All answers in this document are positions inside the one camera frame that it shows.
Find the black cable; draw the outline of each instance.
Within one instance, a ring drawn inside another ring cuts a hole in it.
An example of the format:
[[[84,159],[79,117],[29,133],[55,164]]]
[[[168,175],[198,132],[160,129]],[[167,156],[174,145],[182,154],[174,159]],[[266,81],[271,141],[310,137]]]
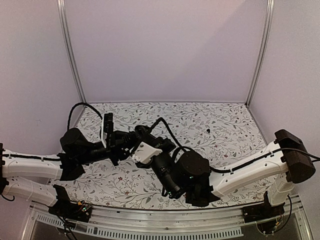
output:
[[[182,146],[184,149],[188,149],[188,150],[190,150],[190,151],[194,151],[191,147],[188,147],[188,146]],[[181,147],[177,147],[175,150],[174,150],[174,152],[173,152],[173,154],[172,154],[172,159],[173,160],[176,160],[176,158],[177,158],[177,156],[178,156],[178,153],[180,152],[180,150],[182,150],[182,148]]]
[[[3,197],[5,200],[7,200],[9,202],[13,202],[16,199],[15,196],[12,196],[12,199],[9,199],[9,198],[6,198],[5,196],[3,196],[2,194],[1,194],[1,197]]]
[[[289,222],[289,219],[291,217],[291,214],[292,214],[292,200],[291,200],[291,197],[288,195],[288,198],[289,198],[289,201],[290,201],[290,212],[289,212],[289,216],[288,218],[286,219],[285,223],[279,228],[279,229],[276,229],[273,233],[277,233],[279,232],[281,229],[283,229]]]
[[[65,235],[66,237],[69,239],[69,240],[72,240],[69,236],[68,236],[68,233],[66,231],[66,228],[68,228],[68,230],[70,231],[72,237],[74,238],[74,240],[78,240],[77,237],[75,236],[74,232],[71,230],[71,228],[69,227],[69,223],[66,219],[62,219],[59,215],[56,215],[60,220],[61,222],[63,222],[63,227],[64,227],[64,232],[65,232]]]
[[[252,159],[250,161],[247,161],[247,162],[245,162],[245,163],[243,163],[243,164],[241,164],[239,166],[236,166],[236,167],[234,167],[232,169],[226,169],[226,170],[223,169],[222,170],[222,169],[216,169],[216,168],[213,168],[213,167],[210,167],[210,169],[213,172],[219,173],[219,174],[232,173],[232,172],[234,172],[236,170],[242,169],[242,168],[244,168],[244,167],[246,167],[246,166],[248,166],[248,165],[250,165],[250,164],[252,164],[252,163],[254,163],[254,162],[258,161],[258,160],[260,160],[260,159],[266,158],[267,156],[270,156],[271,154],[275,154],[275,153],[277,153],[279,151],[296,151],[296,152],[299,152],[299,153],[301,153],[303,155],[306,155],[306,156],[309,156],[309,157],[311,157],[313,159],[316,159],[316,160],[312,161],[313,163],[314,162],[320,162],[320,157],[318,157],[318,156],[312,155],[312,154],[310,154],[310,153],[308,153],[306,151],[302,151],[300,149],[291,148],[291,147],[284,147],[284,148],[278,148],[276,150],[273,150],[272,152],[268,152],[268,153],[266,153],[266,154],[264,154],[262,156],[256,157],[256,158],[254,158],[254,159]]]
[[[27,156],[20,154],[3,154],[3,157],[7,158],[21,158],[21,159],[37,159],[37,160],[47,160],[47,161],[61,161],[60,158],[50,158],[50,157],[40,157],[40,156]]]
[[[181,145],[181,143],[176,139],[175,135],[173,134],[173,132],[171,131],[168,123],[166,122],[166,120],[164,120],[162,117],[159,117],[152,125],[151,127],[142,135],[140,141],[138,141],[136,143],[136,145],[133,147],[133,149],[130,152],[130,155],[132,155],[133,153],[135,153],[135,151],[137,150],[137,148],[139,147],[140,143],[144,140],[144,137],[147,136],[148,134],[150,134],[152,132],[152,130],[160,123],[163,122],[164,126],[166,127],[167,131],[169,132],[170,136],[172,137],[172,139],[174,140],[174,142],[184,151],[186,152],[186,147],[183,147]]]
[[[71,108],[71,110],[70,110],[69,118],[68,118],[68,124],[67,124],[67,127],[66,127],[67,130],[69,130],[69,128],[70,128],[70,121],[71,121],[71,116],[72,116],[73,111],[75,110],[76,107],[78,107],[78,106],[80,106],[80,105],[84,105],[84,106],[92,109],[96,114],[98,114],[99,118],[102,119],[101,113],[100,113],[97,109],[95,109],[93,106],[91,106],[89,103],[86,103],[86,102],[78,102],[78,103],[75,104],[75,105]]]

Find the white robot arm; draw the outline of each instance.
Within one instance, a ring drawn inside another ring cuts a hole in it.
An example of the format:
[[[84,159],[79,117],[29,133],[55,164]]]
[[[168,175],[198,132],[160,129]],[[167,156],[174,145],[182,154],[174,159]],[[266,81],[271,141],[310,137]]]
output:
[[[168,138],[151,135],[159,122],[166,125],[178,148]],[[260,206],[263,209],[255,211],[267,218],[282,214],[283,204],[294,184],[307,180],[316,171],[310,158],[303,154],[307,151],[302,141],[285,130],[276,132],[276,140],[263,150],[221,169],[210,167],[207,159],[181,146],[162,118],[151,127],[139,125],[135,131],[123,132],[113,131],[113,115],[108,113],[103,116],[102,130],[102,141],[97,143],[87,141],[77,128],[68,130],[60,139],[65,153],[58,155],[19,154],[4,150],[0,143],[0,193],[39,202],[47,205],[53,214],[87,222],[90,206],[82,202],[79,214],[79,206],[70,202],[62,186],[44,185],[23,177],[70,181],[84,173],[82,165],[104,159],[117,165],[131,155],[138,168],[152,168],[163,185],[163,196],[178,199],[186,193],[186,202],[199,207],[242,186],[278,175],[265,193],[265,203]],[[176,160],[180,150],[184,153]]]

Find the metal frame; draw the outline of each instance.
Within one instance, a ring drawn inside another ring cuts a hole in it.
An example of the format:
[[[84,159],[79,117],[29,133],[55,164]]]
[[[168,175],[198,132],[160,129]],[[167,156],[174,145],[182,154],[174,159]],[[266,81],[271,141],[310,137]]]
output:
[[[261,137],[262,137],[262,139],[263,139],[263,141],[264,141],[265,145],[268,145],[268,142],[267,142],[267,140],[266,140],[266,138],[265,138],[264,134],[262,133],[261,128],[259,127],[258,122],[256,121],[256,119],[255,119],[255,117],[254,117],[253,113],[251,112],[250,108],[249,108],[246,104],[245,104],[245,106],[246,106],[246,109],[248,110],[248,112],[249,112],[249,114],[250,114],[251,118],[253,119],[253,121],[254,121],[254,123],[255,123],[256,127],[258,128],[259,133],[261,134]]]
[[[293,194],[291,199],[292,214],[296,214],[299,221],[301,237],[303,240],[310,240],[312,235],[299,196]],[[242,207],[243,205],[189,210],[142,210],[94,206],[90,222],[76,222],[74,231],[114,240],[186,240],[187,236],[189,240],[193,237],[198,240],[230,239],[235,237],[234,235],[242,235],[241,227],[256,224],[256,222],[244,222]],[[290,211],[288,200],[284,210],[285,215],[288,215]],[[46,206],[33,202],[23,240],[30,239],[36,221],[62,228],[62,223],[56,216],[48,213]]]
[[[266,14],[265,14],[265,22],[264,22],[263,35],[262,35],[262,40],[261,40],[261,45],[260,45],[260,51],[259,51],[256,65],[255,65],[252,81],[250,84],[249,93],[248,93],[246,101],[245,101],[245,105],[248,106],[248,108],[250,107],[250,105],[252,103],[252,100],[253,100],[253,97],[255,94],[255,90],[257,87],[259,75],[261,72],[263,60],[265,57],[265,52],[267,49],[267,43],[268,43],[271,24],[272,24],[274,5],[275,5],[275,0],[267,0],[267,8],[266,8]],[[65,43],[65,48],[66,48],[66,52],[68,55],[74,83],[75,83],[80,100],[82,102],[86,103],[87,101],[86,101],[84,89],[82,87],[82,83],[80,80],[74,51],[72,48],[71,37],[70,37],[68,21],[67,21],[65,0],[57,0],[57,6],[58,6],[58,12],[59,12],[59,18],[60,18],[60,22],[61,22],[61,28],[62,28],[62,34],[63,34],[63,38],[64,38],[64,43]]]
[[[76,87],[76,90],[78,92],[78,95],[79,95],[81,102],[86,103],[87,101],[86,101],[84,89],[81,84],[81,80],[79,77],[79,72],[78,72],[78,68],[77,68],[77,64],[76,64],[76,59],[75,59],[74,51],[73,51],[72,44],[71,44],[71,38],[70,38],[68,22],[67,22],[65,0],[57,0],[57,5],[58,5],[58,12],[59,12],[59,17],[60,17],[60,23],[61,23],[61,28],[62,28],[64,44],[65,44],[66,52],[68,55],[75,87]]]
[[[264,61],[266,49],[267,49],[267,43],[269,39],[269,34],[270,34],[270,29],[271,29],[271,23],[272,23],[272,17],[274,14],[274,5],[275,5],[275,0],[268,0],[267,2],[267,8],[266,8],[266,14],[265,14],[265,22],[264,22],[264,28],[263,28],[263,35],[262,35],[262,41],[261,41],[261,46],[260,46],[260,52],[258,55],[258,59],[255,65],[254,73],[253,73],[253,78],[252,82],[250,85],[250,90],[248,93],[248,96],[246,98],[245,105],[250,108],[250,105],[252,103],[255,90],[257,87],[259,75],[261,72],[262,64]]]

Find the white wall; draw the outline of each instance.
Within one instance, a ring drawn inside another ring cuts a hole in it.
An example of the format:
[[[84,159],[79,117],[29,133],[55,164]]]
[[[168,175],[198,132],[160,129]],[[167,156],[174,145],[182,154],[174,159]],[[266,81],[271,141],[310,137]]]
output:
[[[68,0],[89,102],[245,102],[265,0]]]
[[[2,0],[0,23],[0,143],[22,153],[56,154],[69,110],[79,101],[57,1]],[[0,239],[19,239],[28,206],[0,197]]]
[[[275,1],[270,38],[251,110],[268,141],[286,129],[320,156],[320,1]],[[320,164],[297,189],[320,239]]]

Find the floral tablecloth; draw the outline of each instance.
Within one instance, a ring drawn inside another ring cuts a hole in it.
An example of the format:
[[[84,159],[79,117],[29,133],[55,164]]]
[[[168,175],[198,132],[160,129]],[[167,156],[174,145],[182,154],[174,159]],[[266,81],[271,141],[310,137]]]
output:
[[[163,117],[176,138],[210,160],[215,167],[239,161],[266,145],[244,104],[236,103],[97,103],[102,114],[113,113],[114,128],[133,131],[136,125],[151,125]],[[101,120],[86,108],[77,127],[91,142],[99,141]],[[170,137],[160,123],[152,132],[155,136]],[[52,181],[66,188],[72,200],[85,200],[96,205],[134,209],[193,209],[185,198],[161,196],[162,185],[151,169],[136,168],[127,159],[113,166],[103,160],[85,166],[85,174],[74,181]],[[241,187],[211,203],[208,208],[225,207],[260,201],[274,177]]]

